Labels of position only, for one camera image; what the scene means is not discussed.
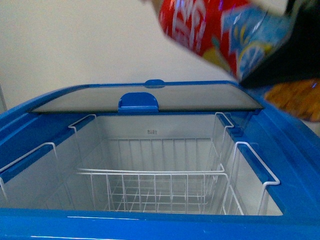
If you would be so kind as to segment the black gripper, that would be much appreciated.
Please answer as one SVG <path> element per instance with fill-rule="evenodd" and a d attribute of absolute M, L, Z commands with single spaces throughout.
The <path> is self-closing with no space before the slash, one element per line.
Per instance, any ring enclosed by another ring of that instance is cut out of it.
<path fill-rule="evenodd" d="M 245 88 L 320 77 L 320 2 L 289 0 L 285 11 L 291 24 L 288 35 L 240 81 Z"/>

